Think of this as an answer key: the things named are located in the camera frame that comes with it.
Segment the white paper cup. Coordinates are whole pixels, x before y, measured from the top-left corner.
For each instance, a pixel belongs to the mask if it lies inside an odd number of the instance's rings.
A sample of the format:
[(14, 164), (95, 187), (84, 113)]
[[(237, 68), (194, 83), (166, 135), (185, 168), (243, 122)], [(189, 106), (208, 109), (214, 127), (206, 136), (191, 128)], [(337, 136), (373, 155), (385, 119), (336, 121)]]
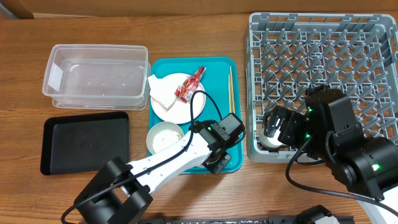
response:
[(277, 130), (272, 138), (264, 135), (265, 128), (261, 129), (261, 133), (259, 135), (259, 142), (266, 148), (275, 149), (283, 146), (284, 144), (278, 140), (280, 131)]

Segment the white rice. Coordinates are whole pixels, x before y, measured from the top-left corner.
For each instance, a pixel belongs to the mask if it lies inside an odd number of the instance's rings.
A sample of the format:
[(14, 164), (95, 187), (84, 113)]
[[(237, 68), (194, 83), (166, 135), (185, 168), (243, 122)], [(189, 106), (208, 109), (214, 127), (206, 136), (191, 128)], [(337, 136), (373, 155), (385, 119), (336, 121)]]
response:
[(175, 144), (181, 139), (181, 135), (173, 129), (165, 129), (158, 132), (152, 141), (153, 151), (158, 153)]

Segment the grey bowl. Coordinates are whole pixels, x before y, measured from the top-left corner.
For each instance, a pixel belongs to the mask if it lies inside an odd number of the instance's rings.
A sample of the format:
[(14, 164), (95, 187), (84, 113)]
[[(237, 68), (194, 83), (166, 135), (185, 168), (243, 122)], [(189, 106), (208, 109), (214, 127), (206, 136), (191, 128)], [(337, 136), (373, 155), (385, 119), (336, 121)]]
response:
[(165, 129), (173, 129), (173, 130), (175, 130), (176, 132), (178, 132), (178, 133), (181, 135), (181, 138), (183, 138), (184, 135), (185, 135), (184, 132), (183, 132), (183, 130), (181, 129), (181, 127), (180, 127), (179, 125), (175, 124), (175, 123), (171, 123), (171, 122), (168, 122), (168, 121), (163, 121), (163, 122), (160, 122), (160, 123), (154, 125), (154, 126), (149, 130), (149, 132), (148, 132), (148, 134), (147, 134), (147, 137), (146, 137), (147, 148), (148, 148), (148, 151), (149, 151), (151, 154), (156, 154), (156, 153), (153, 151), (153, 147), (152, 147), (152, 141), (153, 141), (154, 136), (155, 136), (158, 132), (160, 132), (160, 131), (162, 131), (162, 130), (165, 130)]

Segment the red snack wrapper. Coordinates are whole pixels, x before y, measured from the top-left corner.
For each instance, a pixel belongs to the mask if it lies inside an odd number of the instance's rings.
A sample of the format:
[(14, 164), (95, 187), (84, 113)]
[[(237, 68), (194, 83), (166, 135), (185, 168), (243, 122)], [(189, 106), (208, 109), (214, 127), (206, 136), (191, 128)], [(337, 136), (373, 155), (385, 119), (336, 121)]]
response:
[(200, 67), (192, 76), (189, 76), (179, 85), (175, 91), (175, 95), (184, 103), (190, 102), (193, 93), (197, 90), (201, 78), (205, 72), (205, 67)]

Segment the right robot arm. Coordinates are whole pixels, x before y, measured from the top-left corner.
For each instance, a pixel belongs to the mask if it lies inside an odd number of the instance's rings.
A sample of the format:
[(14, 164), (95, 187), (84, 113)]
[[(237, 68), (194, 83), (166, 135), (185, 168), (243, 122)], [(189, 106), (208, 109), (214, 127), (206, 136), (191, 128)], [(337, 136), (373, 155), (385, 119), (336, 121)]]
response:
[[(297, 148), (285, 170), (294, 186), (359, 202), (373, 223), (397, 223), (397, 146), (385, 137), (369, 137), (356, 120), (348, 95), (321, 85), (305, 92), (307, 112), (282, 106), (264, 113), (268, 148), (284, 144)], [(347, 191), (309, 187), (290, 177), (292, 164), (302, 155), (322, 160)]]

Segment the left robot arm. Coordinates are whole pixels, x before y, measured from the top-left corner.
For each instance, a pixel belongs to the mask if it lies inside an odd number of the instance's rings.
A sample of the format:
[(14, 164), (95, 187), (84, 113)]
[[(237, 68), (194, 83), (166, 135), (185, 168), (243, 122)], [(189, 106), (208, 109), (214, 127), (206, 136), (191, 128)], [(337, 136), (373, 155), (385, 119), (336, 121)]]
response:
[(138, 161), (108, 161), (74, 201), (87, 223), (137, 223), (161, 186), (192, 167), (219, 174), (231, 159), (226, 152), (245, 132), (230, 113), (221, 121), (196, 121), (179, 141)]

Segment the white pink bowl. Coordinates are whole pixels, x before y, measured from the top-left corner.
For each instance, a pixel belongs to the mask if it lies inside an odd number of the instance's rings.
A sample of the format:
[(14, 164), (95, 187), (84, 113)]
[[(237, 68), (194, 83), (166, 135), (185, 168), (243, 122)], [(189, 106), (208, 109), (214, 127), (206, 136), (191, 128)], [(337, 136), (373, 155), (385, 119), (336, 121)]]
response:
[(202, 163), (202, 164), (198, 165), (197, 167), (202, 167), (202, 168), (204, 168), (205, 166), (206, 166), (206, 163)]

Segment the white round plate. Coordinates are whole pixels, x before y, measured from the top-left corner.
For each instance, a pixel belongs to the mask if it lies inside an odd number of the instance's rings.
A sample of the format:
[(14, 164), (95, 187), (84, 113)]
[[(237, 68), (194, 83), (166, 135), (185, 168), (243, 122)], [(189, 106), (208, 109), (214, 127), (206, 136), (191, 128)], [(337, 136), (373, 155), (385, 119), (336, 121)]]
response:
[[(175, 90), (185, 79), (189, 77), (186, 73), (173, 73), (164, 77), (165, 81), (169, 82)], [(172, 122), (175, 124), (183, 124), (190, 122), (190, 103), (184, 103), (180, 98), (177, 98), (174, 104), (166, 109), (155, 99), (150, 98), (151, 107), (154, 113), (163, 121)], [(203, 111), (206, 103), (206, 96), (198, 93), (193, 101), (193, 116), (197, 118)]]

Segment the grey dish rack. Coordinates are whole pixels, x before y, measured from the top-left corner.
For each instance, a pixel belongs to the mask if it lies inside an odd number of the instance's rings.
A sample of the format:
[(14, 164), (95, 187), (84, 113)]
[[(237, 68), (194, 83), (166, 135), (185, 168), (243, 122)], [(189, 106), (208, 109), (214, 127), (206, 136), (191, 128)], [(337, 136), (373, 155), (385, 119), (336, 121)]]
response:
[(247, 155), (286, 163), (292, 147), (266, 149), (263, 114), (274, 106), (306, 111), (305, 90), (346, 93), (365, 135), (397, 141), (397, 23), (388, 14), (256, 12), (244, 35)]

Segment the left wooden chopstick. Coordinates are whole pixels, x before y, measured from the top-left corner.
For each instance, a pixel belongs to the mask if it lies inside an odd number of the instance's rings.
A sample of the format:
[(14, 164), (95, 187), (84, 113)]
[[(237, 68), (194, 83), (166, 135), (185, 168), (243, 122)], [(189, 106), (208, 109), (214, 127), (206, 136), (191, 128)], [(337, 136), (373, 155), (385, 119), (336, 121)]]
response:
[(232, 113), (232, 99), (231, 99), (231, 74), (228, 75), (228, 98), (229, 98), (229, 113)]

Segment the wooden chopstick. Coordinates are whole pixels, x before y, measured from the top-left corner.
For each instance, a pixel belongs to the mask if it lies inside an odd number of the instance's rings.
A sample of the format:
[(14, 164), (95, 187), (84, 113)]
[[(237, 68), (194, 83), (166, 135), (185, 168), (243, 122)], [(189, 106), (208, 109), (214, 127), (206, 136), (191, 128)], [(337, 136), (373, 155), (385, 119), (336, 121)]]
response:
[(228, 75), (228, 98), (229, 98), (229, 113), (232, 113), (232, 99), (231, 99), (231, 74)]
[(229, 74), (231, 74), (231, 101), (232, 101), (232, 113), (235, 113), (235, 103), (234, 103), (234, 86), (233, 86), (233, 71), (232, 67), (230, 67)]

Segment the right wooden chopstick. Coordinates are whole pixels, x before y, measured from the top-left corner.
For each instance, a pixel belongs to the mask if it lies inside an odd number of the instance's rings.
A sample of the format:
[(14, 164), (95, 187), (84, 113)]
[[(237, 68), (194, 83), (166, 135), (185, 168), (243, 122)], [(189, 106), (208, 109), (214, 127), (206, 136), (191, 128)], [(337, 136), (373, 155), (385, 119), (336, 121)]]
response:
[(235, 113), (235, 103), (234, 103), (234, 86), (233, 86), (233, 71), (232, 67), (230, 67), (229, 74), (231, 74), (231, 101), (232, 101), (232, 113)]

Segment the crumpled white napkin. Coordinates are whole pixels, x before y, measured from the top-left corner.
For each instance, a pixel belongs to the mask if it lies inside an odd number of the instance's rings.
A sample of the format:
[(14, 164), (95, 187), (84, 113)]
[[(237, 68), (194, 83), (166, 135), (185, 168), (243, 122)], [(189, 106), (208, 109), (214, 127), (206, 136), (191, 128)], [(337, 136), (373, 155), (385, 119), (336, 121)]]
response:
[(150, 86), (150, 96), (168, 110), (177, 98), (175, 91), (178, 85), (167, 77), (157, 78), (155, 75), (151, 75), (148, 78), (148, 82)]

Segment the black tray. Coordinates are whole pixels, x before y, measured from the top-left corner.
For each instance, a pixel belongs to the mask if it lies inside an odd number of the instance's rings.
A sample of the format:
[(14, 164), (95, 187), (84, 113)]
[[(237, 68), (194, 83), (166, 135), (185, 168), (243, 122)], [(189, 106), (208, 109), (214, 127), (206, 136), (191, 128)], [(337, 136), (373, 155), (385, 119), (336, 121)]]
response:
[(44, 123), (43, 175), (100, 170), (117, 157), (129, 162), (129, 116), (123, 111), (53, 117)]

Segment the clear plastic bin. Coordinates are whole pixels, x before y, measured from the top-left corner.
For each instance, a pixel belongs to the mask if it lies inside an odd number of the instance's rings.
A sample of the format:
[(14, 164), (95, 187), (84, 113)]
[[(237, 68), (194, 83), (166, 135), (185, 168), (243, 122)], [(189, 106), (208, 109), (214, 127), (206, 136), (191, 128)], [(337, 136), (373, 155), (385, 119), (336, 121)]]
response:
[(149, 75), (145, 46), (57, 44), (49, 55), (42, 93), (57, 108), (143, 110)]

